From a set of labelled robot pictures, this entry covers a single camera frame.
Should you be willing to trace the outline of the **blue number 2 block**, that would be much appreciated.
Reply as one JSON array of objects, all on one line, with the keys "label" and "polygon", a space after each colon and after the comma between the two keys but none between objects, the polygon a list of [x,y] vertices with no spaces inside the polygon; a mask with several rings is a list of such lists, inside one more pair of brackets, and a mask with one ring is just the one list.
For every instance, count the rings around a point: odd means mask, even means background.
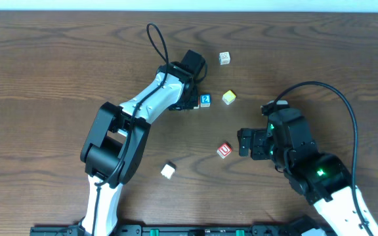
[{"label": "blue number 2 block", "polygon": [[202,108],[207,108],[211,105],[211,96],[209,94],[202,94],[199,97],[199,103]]}]

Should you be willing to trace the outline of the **red letter I block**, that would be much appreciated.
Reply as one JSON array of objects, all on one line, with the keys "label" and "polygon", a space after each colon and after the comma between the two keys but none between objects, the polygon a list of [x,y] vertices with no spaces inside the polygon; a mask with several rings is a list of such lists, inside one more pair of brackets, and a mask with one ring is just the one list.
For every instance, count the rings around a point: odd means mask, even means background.
[{"label": "red letter I block", "polygon": [[199,109],[200,108],[200,102],[198,101],[197,106],[194,107],[194,109]]}]

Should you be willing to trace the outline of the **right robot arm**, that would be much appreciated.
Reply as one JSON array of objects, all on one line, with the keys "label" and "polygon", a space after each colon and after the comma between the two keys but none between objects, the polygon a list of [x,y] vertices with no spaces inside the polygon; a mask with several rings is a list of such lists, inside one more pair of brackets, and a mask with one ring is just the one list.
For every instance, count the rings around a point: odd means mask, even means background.
[{"label": "right robot arm", "polygon": [[360,190],[351,188],[351,173],[336,155],[318,150],[301,112],[285,108],[267,117],[266,128],[238,131],[239,154],[271,160],[337,235],[378,235]]}]

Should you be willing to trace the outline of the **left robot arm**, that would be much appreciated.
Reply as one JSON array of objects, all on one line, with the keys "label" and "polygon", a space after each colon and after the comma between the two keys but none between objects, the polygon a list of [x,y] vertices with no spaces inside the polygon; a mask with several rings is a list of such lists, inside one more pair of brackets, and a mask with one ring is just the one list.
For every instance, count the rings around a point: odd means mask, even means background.
[{"label": "left robot arm", "polygon": [[188,50],[180,62],[158,67],[152,83],[133,99],[100,107],[80,155],[90,194],[79,235],[114,234],[122,187],[142,160],[152,123],[167,109],[199,108],[197,84],[206,71],[205,58]]}]

